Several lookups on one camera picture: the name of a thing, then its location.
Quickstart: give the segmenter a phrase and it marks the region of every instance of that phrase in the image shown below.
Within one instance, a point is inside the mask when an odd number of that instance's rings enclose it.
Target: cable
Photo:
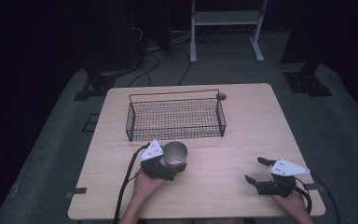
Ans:
[[[322,187],[324,187],[325,191],[327,192],[327,194],[328,194],[328,196],[329,196],[329,198],[331,200],[331,203],[334,206],[334,209],[336,210],[337,223],[338,224],[341,223],[341,218],[339,216],[338,207],[337,207],[336,201],[334,201],[333,195],[331,195],[331,193],[330,193],[330,190],[328,190],[328,188],[324,185],[324,182],[321,180],[321,178],[316,176],[314,173],[310,173],[310,174],[319,181],[319,183],[322,185]]]
[[[153,71],[154,69],[156,69],[159,65],[159,58],[153,54],[147,54],[148,56],[151,56],[151,57],[154,57],[156,60],[157,60],[157,63],[154,67],[152,67],[150,70],[148,71],[144,71],[141,75],[139,75],[138,77],[136,77],[127,87],[130,87],[138,78],[144,76],[144,75],[147,75],[148,78],[149,78],[149,82],[151,84],[151,79],[150,79],[150,76],[148,75],[149,72]]]
[[[303,189],[299,187],[295,187],[295,190],[300,194],[302,194],[302,196],[304,196],[304,198],[307,199],[307,211],[308,214],[310,214],[310,210],[312,209],[312,199],[310,198],[310,193],[305,192]]]
[[[131,171],[132,171],[133,164],[135,163],[136,157],[138,156],[138,153],[142,149],[148,148],[149,145],[150,145],[150,143],[138,148],[138,150],[136,150],[136,152],[134,152],[133,155],[132,155],[132,158],[131,158],[131,161],[130,161],[130,164],[129,164],[129,168],[127,169],[126,177],[124,178],[123,184],[121,185],[120,193],[118,194],[117,206],[116,206],[116,212],[115,212],[115,219],[113,221],[113,223],[115,223],[115,224],[118,224],[118,215],[120,213],[121,201],[123,200],[124,190],[126,189],[128,183],[132,180],[132,178],[130,179],[130,174],[131,174]]]
[[[145,70],[143,63],[142,63],[142,65],[141,65],[141,69],[144,71],[144,74],[146,74],[146,76],[147,76],[147,80],[149,81],[149,85],[148,85],[148,86],[149,86],[149,87],[152,87],[152,86],[153,86],[153,84],[152,84],[152,78],[150,77],[150,75],[149,75],[149,73],[148,73],[149,71],[146,71],[146,70]]]
[[[226,39],[226,35],[224,34],[220,34],[222,37],[219,37],[218,35],[209,35],[206,33],[200,33],[199,35],[197,35],[197,43],[199,44],[205,44],[205,45],[212,45],[215,44],[217,42],[223,41]]]
[[[190,65],[191,65],[191,62],[190,62],[190,56],[188,55],[188,53],[187,52],[185,52],[184,50],[182,50],[182,49],[177,49],[177,48],[172,48],[172,49],[176,49],[176,50],[180,50],[180,51],[182,51],[186,56],[187,56],[187,58],[188,58],[188,66],[187,66],[187,69],[186,69],[186,71],[185,71],[185,73],[182,75],[182,78],[180,79],[180,81],[179,81],[179,84],[178,84],[178,86],[180,86],[181,84],[182,84],[182,81],[183,81],[183,79],[185,78],[185,76],[187,75],[187,73],[188,73],[188,70],[190,69]]]
[[[183,42],[183,41],[185,41],[185,40],[187,40],[187,39],[189,39],[189,38],[190,38],[190,32],[189,32],[189,31],[186,31],[186,34],[185,34],[185,35],[183,35],[183,36],[181,36],[181,37],[179,37],[179,38],[173,40],[173,42],[172,42],[171,44],[172,44],[172,45],[177,45],[177,44],[179,44],[180,42]]]
[[[310,194],[310,191],[308,190],[308,188],[307,188],[307,186],[304,184],[304,182],[302,182],[302,181],[301,181],[300,179],[298,179],[297,177],[295,177],[295,179],[298,180],[298,181],[302,184],[304,190],[306,190],[307,193]]]
[[[139,43],[139,41],[141,41],[142,37],[144,36],[144,33],[142,32],[142,30],[141,30],[141,29],[136,28],[136,27],[132,27],[132,30],[137,30],[137,31],[139,31],[139,38],[138,38],[138,41],[134,40],[136,43]]]
[[[130,181],[132,181],[133,180],[133,178],[135,178],[136,176],[138,176],[139,174],[141,174],[141,173],[143,173],[144,171],[141,171],[141,172],[139,172],[139,173],[137,173],[137,174],[135,174],[133,177],[131,177],[130,179],[129,179],[129,182]]]

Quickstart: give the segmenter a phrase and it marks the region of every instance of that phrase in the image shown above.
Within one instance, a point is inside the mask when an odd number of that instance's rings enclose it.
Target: gray floor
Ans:
[[[276,93],[297,144],[313,173],[334,196],[341,223],[358,223],[358,106],[343,87],[339,76],[321,65],[317,77],[333,96],[309,97],[291,93],[282,72],[298,71],[303,64],[280,64],[289,33],[262,33],[260,48],[266,58],[257,63],[249,44],[250,34],[227,35],[213,45],[198,45],[198,62],[192,64],[182,85],[268,83]],[[177,48],[188,51],[188,43]],[[149,73],[153,86],[178,85],[188,65],[182,51],[160,51],[158,67]],[[146,58],[145,68],[156,60]],[[115,83],[127,87],[141,70]],[[103,97],[74,101],[87,79],[83,70],[74,74],[58,100],[13,190],[0,210],[0,223],[76,223],[67,216],[92,133],[82,129],[91,113],[99,113]],[[132,86],[148,86],[141,77]],[[335,223],[336,214],[327,194],[327,211],[315,223]],[[290,218],[256,218],[256,223],[294,223]],[[82,221],[111,223],[111,221]]]

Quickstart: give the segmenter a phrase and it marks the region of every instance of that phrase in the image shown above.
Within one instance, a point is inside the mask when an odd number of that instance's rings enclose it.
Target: human hand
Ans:
[[[272,195],[284,211],[299,224],[313,224],[307,207],[304,204],[303,196],[296,190],[293,190],[286,198],[280,195]]]
[[[132,198],[136,198],[145,201],[150,197],[160,186],[162,186],[167,180],[165,179],[152,179],[140,168],[135,177]]]

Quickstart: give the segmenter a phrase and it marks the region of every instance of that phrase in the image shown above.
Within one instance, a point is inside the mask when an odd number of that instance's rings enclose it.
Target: black cable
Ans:
[[[302,182],[300,179],[298,179],[298,178],[296,178],[296,177],[295,177],[295,179],[298,180],[298,181],[302,184],[303,188],[307,191],[307,193],[310,194],[310,191],[308,190],[308,188],[307,188],[307,186],[304,184],[304,182]]]
[[[324,185],[324,182],[321,180],[321,178],[319,178],[317,175],[315,175],[314,173],[310,173],[313,177],[315,177],[319,183],[324,187],[325,191],[327,192],[329,198],[330,198],[330,201],[331,203],[333,204],[334,206],[334,209],[336,210],[336,216],[337,216],[337,223],[341,223],[341,218],[339,216],[339,212],[338,212],[338,207],[337,207],[337,204],[336,204],[336,201],[334,200],[333,198],[333,195],[331,195],[330,193],[330,190],[328,190],[328,188]]]
[[[156,63],[156,65],[154,66],[154,67],[152,67],[150,70],[148,70],[148,71],[145,71],[145,72],[143,72],[141,75],[139,75],[138,77],[136,77],[127,87],[130,87],[138,78],[140,78],[140,77],[142,77],[142,76],[144,76],[144,75],[148,75],[148,73],[149,72],[151,72],[151,71],[153,71],[154,69],[156,69],[157,68],[157,66],[159,65],[159,58],[157,57],[157,56],[155,56],[155,55],[153,55],[153,54],[147,54],[148,56],[152,56],[152,57],[154,57],[156,60],[157,60],[157,63]]]
[[[176,50],[182,51],[182,52],[186,55],[186,57],[188,58],[188,66],[187,66],[187,69],[186,69],[185,73],[182,75],[182,78],[180,79],[179,84],[178,84],[178,86],[180,86],[180,85],[182,84],[183,79],[184,79],[185,76],[187,75],[188,70],[190,69],[190,65],[191,65],[190,56],[188,55],[187,52],[185,52],[185,51],[182,50],[182,49],[177,49],[177,48],[172,48],[172,49],[176,49]]]
[[[312,199],[310,198],[310,194],[299,187],[295,187],[295,190],[307,199],[307,211],[308,214],[310,214],[310,210],[312,209]]]
[[[217,42],[223,41],[226,39],[225,34],[208,34],[208,33],[199,33],[196,37],[196,42],[198,44],[204,44],[204,45],[212,45]]]
[[[149,87],[150,87],[150,86],[153,86],[153,84],[152,84],[152,78],[150,77],[149,73],[145,70],[143,63],[142,63],[142,65],[141,65],[141,69],[142,69],[142,71],[145,72],[145,74],[146,74],[146,76],[147,76],[147,80],[149,81],[149,85],[148,85],[148,86],[149,86]]]
[[[135,163],[136,157],[138,156],[138,153],[142,149],[148,148],[149,145],[150,144],[147,144],[145,146],[140,147],[132,155],[132,158],[131,158],[131,161],[130,161],[130,164],[129,164],[129,168],[127,169],[126,177],[124,178],[123,184],[121,185],[120,193],[118,194],[117,206],[116,206],[116,212],[115,212],[115,219],[113,221],[114,224],[118,224],[118,215],[120,213],[121,201],[123,200],[124,190],[126,189],[126,187],[127,187],[128,183],[130,182],[130,180],[132,180],[132,178],[130,179],[130,174],[131,174],[131,171],[132,171],[133,164]]]
[[[129,182],[132,181],[133,178],[135,178],[136,176],[138,176],[139,174],[141,174],[141,173],[143,173],[143,172],[144,172],[144,171],[141,171],[141,172],[139,172],[138,174],[135,174],[133,177],[131,177],[131,178],[129,179]]]

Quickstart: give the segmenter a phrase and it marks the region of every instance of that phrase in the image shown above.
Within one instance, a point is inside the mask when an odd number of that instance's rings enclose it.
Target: shelf leg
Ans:
[[[255,36],[250,38],[252,48],[254,49],[255,57],[257,58],[258,63],[264,62],[264,57],[263,57],[263,54],[261,53],[260,47],[258,47],[257,40],[260,35],[261,25],[263,24],[264,15],[266,14],[266,7],[267,7],[268,1],[269,0],[263,1],[263,5],[261,6],[260,14],[258,16],[257,26],[255,27]]]
[[[196,1],[191,3],[191,40],[190,40],[190,62],[197,62],[196,52]]]

